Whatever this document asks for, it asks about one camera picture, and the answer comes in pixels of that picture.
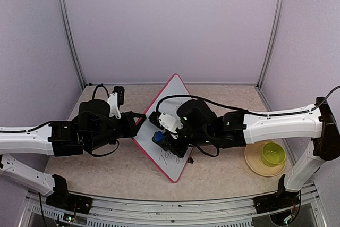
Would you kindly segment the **blue whiteboard eraser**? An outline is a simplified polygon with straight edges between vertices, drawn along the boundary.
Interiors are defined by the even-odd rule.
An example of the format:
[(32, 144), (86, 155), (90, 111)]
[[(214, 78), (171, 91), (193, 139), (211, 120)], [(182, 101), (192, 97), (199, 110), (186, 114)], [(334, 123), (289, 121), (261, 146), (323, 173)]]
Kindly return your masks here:
[(162, 140), (164, 139), (164, 135), (161, 131), (157, 131), (154, 133), (153, 137), (152, 137), (152, 142), (158, 144), (160, 142), (162, 142)]

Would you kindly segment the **pink framed whiteboard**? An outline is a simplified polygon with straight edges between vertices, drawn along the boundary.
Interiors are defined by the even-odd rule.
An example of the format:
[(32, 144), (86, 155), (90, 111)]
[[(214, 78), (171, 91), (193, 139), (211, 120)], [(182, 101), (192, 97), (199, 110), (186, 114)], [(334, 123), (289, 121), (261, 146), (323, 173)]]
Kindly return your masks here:
[[(174, 74), (152, 100), (144, 114), (149, 117), (152, 112), (156, 111), (158, 102), (166, 96), (188, 94), (189, 91), (182, 78), (178, 74)], [(187, 100), (189, 100), (188, 97), (178, 97), (163, 101), (159, 106), (161, 115), (156, 118), (156, 122), (163, 124), (165, 128), (161, 130), (147, 119), (141, 125), (137, 136), (132, 139), (172, 183), (177, 183), (180, 179), (192, 150), (186, 149), (184, 156), (180, 158), (169, 150), (161, 148), (160, 140), (167, 134), (175, 140), (179, 138), (178, 132), (183, 128), (183, 124), (180, 123), (176, 111)]]

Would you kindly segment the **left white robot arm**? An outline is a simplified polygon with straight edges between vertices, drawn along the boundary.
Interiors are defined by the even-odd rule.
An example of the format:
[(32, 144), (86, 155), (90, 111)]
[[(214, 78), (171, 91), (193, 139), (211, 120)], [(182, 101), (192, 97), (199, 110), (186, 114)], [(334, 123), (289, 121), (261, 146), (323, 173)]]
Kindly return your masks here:
[(94, 151), (105, 145), (119, 145), (121, 138), (137, 135), (145, 114), (120, 113), (119, 104), (110, 105), (92, 99), (79, 105), (72, 121), (48, 121), (34, 128), (16, 130), (1, 128), (1, 174), (6, 175), (46, 197), (53, 197), (63, 208), (74, 204), (66, 180), (59, 175), (34, 170), (10, 154), (42, 154), (55, 157), (81, 155), (99, 157)]

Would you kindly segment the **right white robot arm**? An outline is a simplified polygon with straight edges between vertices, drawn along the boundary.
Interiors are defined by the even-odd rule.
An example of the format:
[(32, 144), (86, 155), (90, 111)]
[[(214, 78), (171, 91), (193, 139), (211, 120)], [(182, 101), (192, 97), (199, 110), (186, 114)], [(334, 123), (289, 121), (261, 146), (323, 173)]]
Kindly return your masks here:
[(339, 129), (324, 97), (318, 97), (315, 104), (276, 112), (228, 106), (223, 116), (210, 109), (210, 102), (191, 96), (177, 109), (175, 117), (155, 110), (149, 120), (160, 131), (155, 132), (152, 141), (182, 158), (190, 147), (212, 145), (220, 150), (270, 139), (310, 138), (304, 154), (280, 179), (278, 191), (271, 197), (275, 207), (284, 207), (292, 200), (292, 193), (297, 193), (324, 162), (339, 157)]

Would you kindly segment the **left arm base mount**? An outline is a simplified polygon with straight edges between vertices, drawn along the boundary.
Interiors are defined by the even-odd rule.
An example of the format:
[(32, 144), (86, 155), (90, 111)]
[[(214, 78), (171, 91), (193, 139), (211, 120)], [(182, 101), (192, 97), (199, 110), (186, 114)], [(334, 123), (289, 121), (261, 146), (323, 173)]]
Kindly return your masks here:
[(88, 215), (92, 198), (72, 194), (68, 191), (67, 181), (60, 175), (52, 175), (54, 186), (52, 194), (46, 197), (46, 204), (59, 209)]

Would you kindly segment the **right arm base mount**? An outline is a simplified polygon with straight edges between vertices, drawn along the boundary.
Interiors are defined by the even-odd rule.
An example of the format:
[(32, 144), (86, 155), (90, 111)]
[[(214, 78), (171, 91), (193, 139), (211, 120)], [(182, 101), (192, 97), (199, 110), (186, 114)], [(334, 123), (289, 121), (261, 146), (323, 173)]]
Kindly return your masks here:
[(301, 203), (299, 191), (289, 192), (286, 190), (284, 185), (285, 176), (286, 175), (283, 174), (280, 177), (276, 192), (254, 197), (253, 202), (257, 214), (267, 213)]

